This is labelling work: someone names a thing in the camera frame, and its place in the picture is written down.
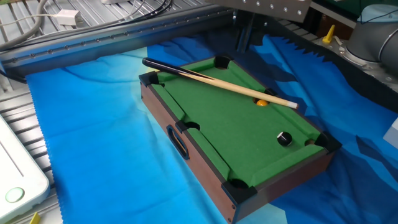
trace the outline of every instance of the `cue tip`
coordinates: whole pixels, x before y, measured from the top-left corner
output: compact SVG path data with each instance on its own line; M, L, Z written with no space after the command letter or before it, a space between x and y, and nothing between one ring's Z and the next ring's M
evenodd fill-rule
M299 105L297 103L293 103L293 102L288 102L287 106L290 108L296 109L296 110L299 108Z

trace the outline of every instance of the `mini pool table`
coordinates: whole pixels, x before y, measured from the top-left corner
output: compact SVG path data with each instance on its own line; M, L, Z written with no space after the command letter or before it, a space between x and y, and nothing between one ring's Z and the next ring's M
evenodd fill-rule
M276 95L234 60L188 70ZM341 144L297 111L165 72L140 76L142 100L212 198L235 223L324 171ZM292 142L278 142L280 133Z

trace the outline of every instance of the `pool cue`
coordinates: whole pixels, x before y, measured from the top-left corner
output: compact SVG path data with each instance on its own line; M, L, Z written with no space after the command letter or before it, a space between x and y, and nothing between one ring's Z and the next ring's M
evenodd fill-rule
M223 80L219 80L217 78L209 77L207 75L203 75L201 73L197 73L191 70L187 70L184 68L180 68L174 65L169 65L167 63L160 62L158 60L154 60L151 58L142 59L142 63L150 68L158 69L163 72L171 73L173 75L181 75L184 77L188 77L199 82L207 83L212 86L216 86L219 88L223 88L225 90L234 91L236 93L240 93L246 96L251 96L260 100L266 100L271 103L276 103L282 106L288 106L293 109L297 109L299 107L298 104L294 102L290 102L275 96L271 96L265 93L261 93L259 91L251 90L249 88L245 88L243 86L235 85Z

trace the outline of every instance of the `blue fabric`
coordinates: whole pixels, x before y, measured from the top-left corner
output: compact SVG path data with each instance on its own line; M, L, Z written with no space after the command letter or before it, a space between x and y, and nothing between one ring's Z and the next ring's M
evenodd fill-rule
M29 75L65 223L225 223L142 104L142 57L174 65L227 52L343 143L329 169L240 223L398 223L397 115L331 63L280 37L234 51L223 30Z

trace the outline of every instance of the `eight ball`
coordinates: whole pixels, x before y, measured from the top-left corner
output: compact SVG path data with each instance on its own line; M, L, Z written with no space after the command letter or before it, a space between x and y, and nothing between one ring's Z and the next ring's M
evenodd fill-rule
M285 131L279 133L277 138L281 146L289 146L293 141L292 135Z

